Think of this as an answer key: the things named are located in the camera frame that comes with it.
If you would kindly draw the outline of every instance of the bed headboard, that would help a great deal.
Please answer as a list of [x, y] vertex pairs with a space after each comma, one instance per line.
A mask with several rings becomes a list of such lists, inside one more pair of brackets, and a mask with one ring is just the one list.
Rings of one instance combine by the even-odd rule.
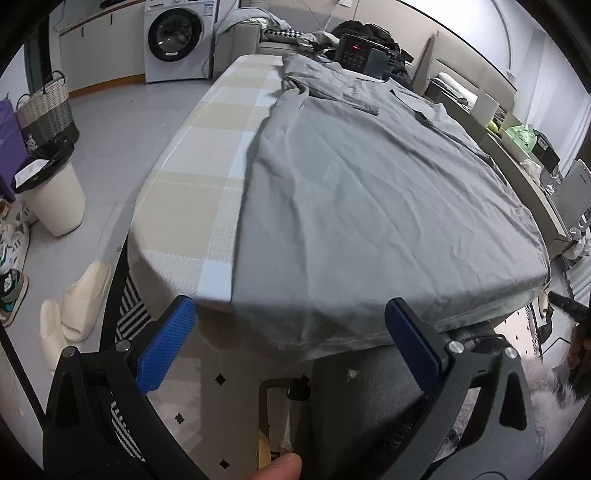
[[427, 41], [413, 79], [413, 91], [422, 95], [438, 73], [451, 75], [473, 93], [484, 90], [507, 112], [512, 112], [517, 89], [487, 59], [451, 32], [438, 31]]

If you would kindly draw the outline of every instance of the basket handle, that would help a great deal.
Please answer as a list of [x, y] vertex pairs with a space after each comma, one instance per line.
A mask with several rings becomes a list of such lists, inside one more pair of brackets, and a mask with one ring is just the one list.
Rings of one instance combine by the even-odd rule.
[[47, 93], [47, 91], [45, 90], [45, 87], [47, 86], [47, 84], [53, 80], [53, 74], [54, 73], [59, 73], [61, 75], [61, 78], [64, 80], [64, 83], [66, 82], [66, 76], [63, 74], [63, 72], [61, 70], [53, 70], [53, 72], [51, 72], [47, 78], [45, 79], [45, 82], [43, 83], [43, 95], [45, 95]]
[[15, 107], [15, 110], [18, 110], [18, 109], [19, 109], [19, 106], [18, 106], [18, 104], [19, 104], [19, 103], [21, 103], [21, 100], [22, 100], [22, 98], [23, 98], [23, 97], [29, 97], [29, 98], [31, 98], [31, 95], [30, 95], [29, 93], [23, 93], [23, 94], [20, 96], [20, 98], [17, 100], [17, 105], [16, 105], [16, 107]]

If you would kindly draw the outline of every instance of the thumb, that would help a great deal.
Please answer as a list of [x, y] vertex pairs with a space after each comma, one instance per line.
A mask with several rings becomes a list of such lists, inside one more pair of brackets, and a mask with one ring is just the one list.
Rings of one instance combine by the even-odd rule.
[[295, 453], [286, 453], [261, 468], [249, 480], [298, 480], [301, 474], [301, 458]]

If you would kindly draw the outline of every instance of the wicker basket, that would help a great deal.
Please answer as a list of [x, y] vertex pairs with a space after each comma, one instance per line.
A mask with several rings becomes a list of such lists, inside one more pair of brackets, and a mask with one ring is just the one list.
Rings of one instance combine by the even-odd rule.
[[[53, 79], [54, 73], [61, 77]], [[30, 98], [21, 105], [22, 99], [27, 96]], [[26, 93], [19, 98], [16, 116], [30, 153], [63, 133], [68, 127], [69, 131], [75, 132], [75, 138], [69, 140], [72, 143], [77, 140], [78, 132], [73, 125], [68, 97], [66, 77], [59, 70], [55, 70], [51, 72], [43, 88], [33, 95]]]

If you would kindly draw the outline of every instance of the washing machine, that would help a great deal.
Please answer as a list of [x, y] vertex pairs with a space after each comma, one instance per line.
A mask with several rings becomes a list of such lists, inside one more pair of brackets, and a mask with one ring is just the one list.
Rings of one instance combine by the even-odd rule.
[[145, 3], [146, 82], [210, 78], [217, 0]]

